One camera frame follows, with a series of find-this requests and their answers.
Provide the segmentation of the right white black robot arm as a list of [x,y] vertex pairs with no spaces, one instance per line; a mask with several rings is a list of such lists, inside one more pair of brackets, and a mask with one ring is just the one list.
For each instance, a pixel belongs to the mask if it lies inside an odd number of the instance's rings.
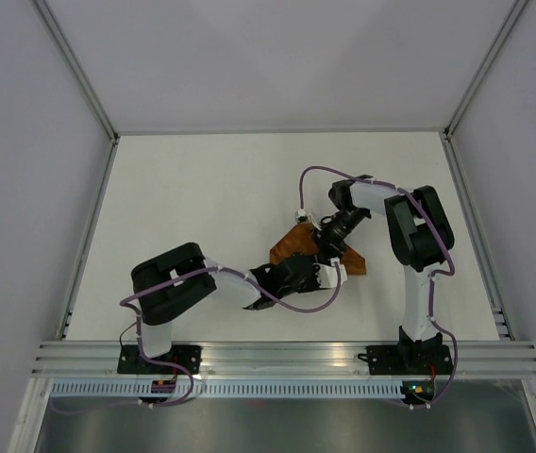
[[437,277],[454,273],[449,251],[455,238],[435,189],[423,186],[409,193],[356,178],[333,183],[328,197],[337,212],[312,233],[321,257],[342,260],[346,238],[362,220],[379,214],[387,221],[391,248],[404,271],[405,311],[397,343],[368,345],[359,360],[372,376],[450,374],[447,334],[434,315]]

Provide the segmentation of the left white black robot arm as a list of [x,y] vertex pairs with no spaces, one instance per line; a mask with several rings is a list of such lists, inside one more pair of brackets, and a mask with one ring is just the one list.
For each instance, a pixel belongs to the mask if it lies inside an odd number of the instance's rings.
[[205,257],[198,243],[183,245],[135,266],[130,272],[138,300],[139,362],[150,373],[172,362],[172,323],[208,298],[237,302],[246,310],[265,310],[292,294],[325,288],[313,255],[296,253],[279,264],[263,264],[238,277]]

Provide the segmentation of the brown cloth napkin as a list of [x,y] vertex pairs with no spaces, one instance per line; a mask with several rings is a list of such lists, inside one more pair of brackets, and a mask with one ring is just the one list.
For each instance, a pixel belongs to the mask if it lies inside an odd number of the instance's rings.
[[[310,222],[296,224],[269,251],[269,262],[277,265],[295,253],[316,255],[319,247],[312,238],[314,225]],[[367,274],[365,258],[354,248],[348,246],[340,258],[347,274],[365,276]]]

